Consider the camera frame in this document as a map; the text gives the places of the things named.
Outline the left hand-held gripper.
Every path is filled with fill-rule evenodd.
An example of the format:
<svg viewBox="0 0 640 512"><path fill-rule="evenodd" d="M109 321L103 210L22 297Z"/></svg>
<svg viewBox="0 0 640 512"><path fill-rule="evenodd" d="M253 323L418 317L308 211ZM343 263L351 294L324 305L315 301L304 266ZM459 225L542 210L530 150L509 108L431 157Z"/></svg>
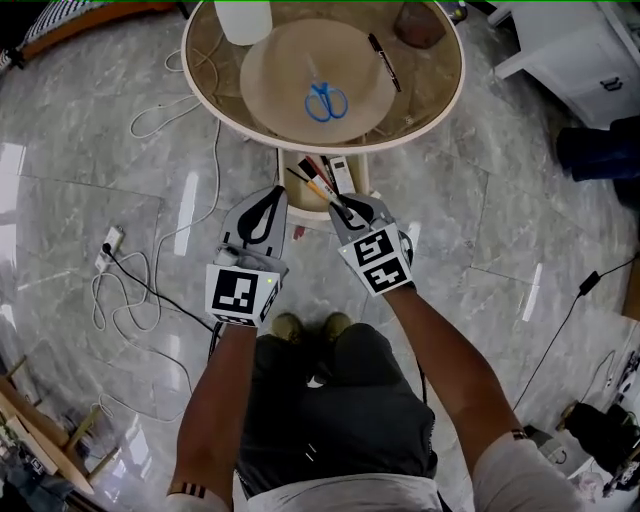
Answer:
<svg viewBox="0 0 640 512"><path fill-rule="evenodd" d="M283 250L287 208L286 189L272 186L228 211L221 228L225 244L206 267L205 312L217 321L255 328L265 322L288 272L276 259Z"/></svg>

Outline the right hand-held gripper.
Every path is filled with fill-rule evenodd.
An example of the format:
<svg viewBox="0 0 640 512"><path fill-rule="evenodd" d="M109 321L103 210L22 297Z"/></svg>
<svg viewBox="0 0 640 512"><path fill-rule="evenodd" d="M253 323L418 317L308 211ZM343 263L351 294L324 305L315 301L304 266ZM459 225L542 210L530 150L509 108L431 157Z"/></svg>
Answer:
<svg viewBox="0 0 640 512"><path fill-rule="evenodd" d="M413 243L379 198L348 193L329 204L329 215L347 266L373 297L412 282Z"/></svg>

